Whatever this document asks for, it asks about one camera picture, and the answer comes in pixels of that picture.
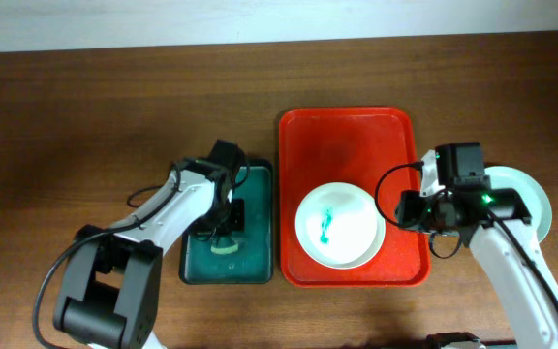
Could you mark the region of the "light green plate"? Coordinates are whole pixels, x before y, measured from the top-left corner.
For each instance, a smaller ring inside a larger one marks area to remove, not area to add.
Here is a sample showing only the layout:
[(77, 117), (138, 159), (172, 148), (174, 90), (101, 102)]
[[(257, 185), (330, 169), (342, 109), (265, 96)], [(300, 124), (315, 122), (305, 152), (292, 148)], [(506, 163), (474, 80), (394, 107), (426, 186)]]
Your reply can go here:
[(553, 219), (552, 207), (543, 188), (531, 176), (521, 170), (491, 166), (485, 169), (490, 176), (493, 189), (514, 189), (532, 215), (531, 226), (536, 230), (537, 240), (542, 243), (547, 237)]

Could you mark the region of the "white plate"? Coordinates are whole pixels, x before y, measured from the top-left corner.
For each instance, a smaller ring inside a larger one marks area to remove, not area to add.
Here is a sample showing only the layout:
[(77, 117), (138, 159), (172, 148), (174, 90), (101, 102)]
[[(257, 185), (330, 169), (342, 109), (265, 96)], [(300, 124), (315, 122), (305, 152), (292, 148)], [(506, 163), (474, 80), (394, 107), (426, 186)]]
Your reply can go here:
[(365, 265), (380, 251), (386, 237), (386, 223), (373, 197), (344, 182), (310, 191), (296, 210), (294, 230), (311, 259), (335, 270)]

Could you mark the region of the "yellow green sponge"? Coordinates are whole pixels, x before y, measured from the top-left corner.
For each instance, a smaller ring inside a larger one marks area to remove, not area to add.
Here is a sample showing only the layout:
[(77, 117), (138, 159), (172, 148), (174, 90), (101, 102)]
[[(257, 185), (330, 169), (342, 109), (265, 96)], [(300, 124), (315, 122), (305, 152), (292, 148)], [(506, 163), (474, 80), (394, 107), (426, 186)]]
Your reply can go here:
[(216, 255), (230, 255), (238, 249), (238, 242), (229, 236), (219, 236), (210, 245), (211, 252)]

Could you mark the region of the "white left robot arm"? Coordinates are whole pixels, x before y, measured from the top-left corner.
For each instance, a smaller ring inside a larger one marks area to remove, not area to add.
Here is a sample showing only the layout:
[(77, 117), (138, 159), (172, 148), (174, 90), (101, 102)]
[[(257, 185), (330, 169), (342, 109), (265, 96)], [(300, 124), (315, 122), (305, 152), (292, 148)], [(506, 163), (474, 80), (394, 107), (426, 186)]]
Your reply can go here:
[(246, 156), (219, 140), (202, 158), (174, 162), (144, 204), (107, 228), (86, 225), (56, 260), (65, 268), (53, 326), (91, 348), (159, 348), (163, 258), (185, 235), (211, 240), (235, 227), (233, 191)]

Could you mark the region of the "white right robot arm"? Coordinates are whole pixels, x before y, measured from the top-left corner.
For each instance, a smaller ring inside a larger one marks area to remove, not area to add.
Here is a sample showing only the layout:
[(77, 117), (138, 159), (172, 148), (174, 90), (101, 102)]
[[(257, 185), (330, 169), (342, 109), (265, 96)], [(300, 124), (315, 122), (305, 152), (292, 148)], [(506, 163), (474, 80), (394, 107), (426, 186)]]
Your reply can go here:
[(517, 346), (558, 348), (558, 285), (520, 193), (492, 186), (479, 143), (439, 145), (412, 166), (420, 189), (402, 192), (395, 226), (456, 236), (487, 275)]

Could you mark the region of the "black water tray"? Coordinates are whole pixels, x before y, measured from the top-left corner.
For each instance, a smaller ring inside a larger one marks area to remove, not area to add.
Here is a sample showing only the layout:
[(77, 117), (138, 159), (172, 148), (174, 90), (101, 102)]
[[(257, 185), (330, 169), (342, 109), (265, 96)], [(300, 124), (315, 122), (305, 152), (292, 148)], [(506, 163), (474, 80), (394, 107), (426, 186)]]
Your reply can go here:
[[(273, 172), (264, 159), (252, 159), (237, 176), (233, 199), (245, 203), (243, 231), (230, 232), (228, 220), (214, 229), (194, 227), (182, 241), (179, 277), (190, 285), (264, 284), (273, 267)], [(219, 236), (239, 244), (237, 252), (216, 255), (210, 245)]]

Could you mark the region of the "red plastic tray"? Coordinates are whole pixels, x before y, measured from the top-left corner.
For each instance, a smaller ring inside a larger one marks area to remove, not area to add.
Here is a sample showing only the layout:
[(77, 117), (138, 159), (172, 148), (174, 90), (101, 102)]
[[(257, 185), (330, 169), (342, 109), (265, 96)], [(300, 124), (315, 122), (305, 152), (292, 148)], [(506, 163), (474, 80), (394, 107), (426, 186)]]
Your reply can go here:
[(298, 287), (412, 287), (429, 275), (425, 236), (386, 228), (384, 244), (365, 265), (335, 270), (316, 263), (300, 246), (295, 213), (304, 197), (331, 182), (353, 184), (378, 198), (391, 214), (402, 191), (419, 189), (409, 116), (392, 107), (307, 108), (287, 111), (278, 125), (280, 266)]

